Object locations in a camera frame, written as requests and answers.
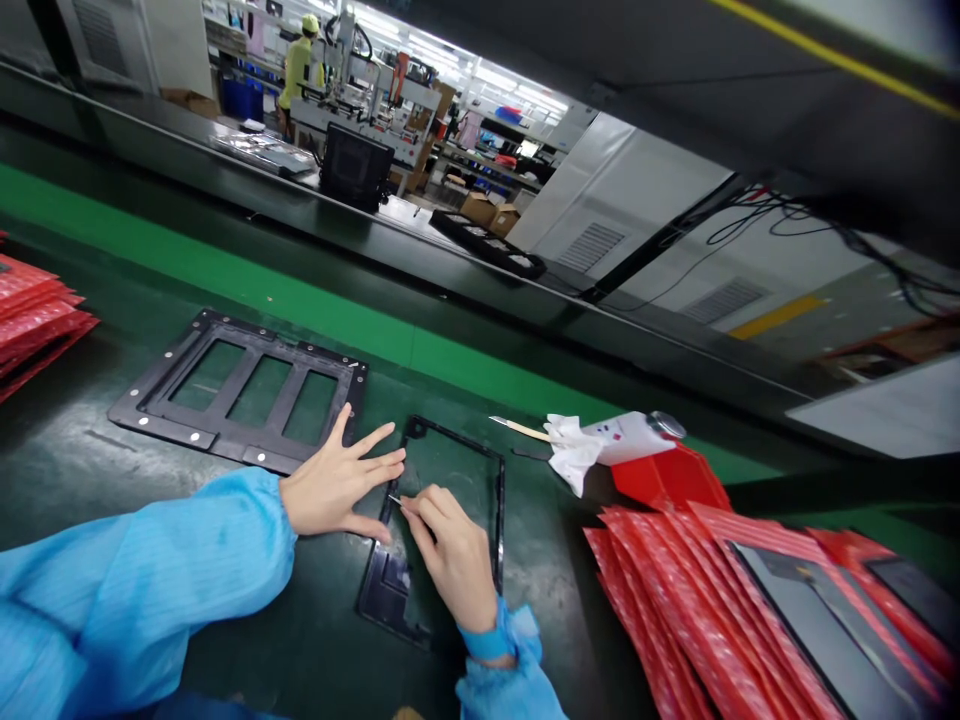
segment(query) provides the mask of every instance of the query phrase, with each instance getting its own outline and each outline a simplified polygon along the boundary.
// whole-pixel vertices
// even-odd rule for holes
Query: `yellow shirt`
[[[290,109],[290,99],[300,97],[302,88],[298,83],[310,82],[310,49],[312,43],[310,38],[301,37],[290,43],[290,49],[287,51],[287,76],[283,92],[280,93],[280,99],[277,104],[284,110]],[[320,65],[317,71],[317,85],[323,86],[323,65]]]

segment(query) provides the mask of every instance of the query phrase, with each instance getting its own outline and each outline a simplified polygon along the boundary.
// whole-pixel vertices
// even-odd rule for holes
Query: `wrist cuff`
[[[471,633],[457,625],[463,642],[467,646],[467,653],[474,660],[489,662],[502,658],[504,655],[516,655],[517,648],[507,632],[504,623],[507,606],[503,598],[498,598],[497,626],[486,633]]]

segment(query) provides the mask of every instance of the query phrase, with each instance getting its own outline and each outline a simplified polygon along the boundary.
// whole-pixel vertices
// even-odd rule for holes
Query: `white bottle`
[[[677,446],[668,438],[680,439],[687,432],[673,417],[659,411],[649,415],[629,412],[583,428],[584,435],[600,435],[610,443],[600,451],[601,465],[619,465],[655,455]]]

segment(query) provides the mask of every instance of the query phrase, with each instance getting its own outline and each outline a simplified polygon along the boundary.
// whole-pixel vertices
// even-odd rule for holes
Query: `hand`
[[[350,403],[343,406],[330,437],[312,458],[280,481],[280,499],[297,535],[344,530],[390,543],[390,531],[379,520],[357,515],[353,506],[373,490],[403,473],[406,450],[361,460],[394,430],[387,423],[354,445],[343,447],[343,429],[350,417]]]
[[[427,572],[454,620],[475,634],[496,628],[497,591],[487,533],[467,517],[446,488],[430,485],[417,497],[400,500]]]

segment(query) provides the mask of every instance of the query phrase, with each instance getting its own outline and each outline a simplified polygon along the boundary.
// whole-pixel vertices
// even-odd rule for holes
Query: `blue sleeve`
[[[517,666],[501,670],[467,660],[467,675],[457,683],[464,720],[566,717],[553,685],[540,667],[543,646],[530,606],[510,613],[500,598],[497,629],[516,647]]]
[[[296,539],[277,476],[245,468],[0,554],[0,716],[104,715],[165,697],[193,633],[283,590]]]

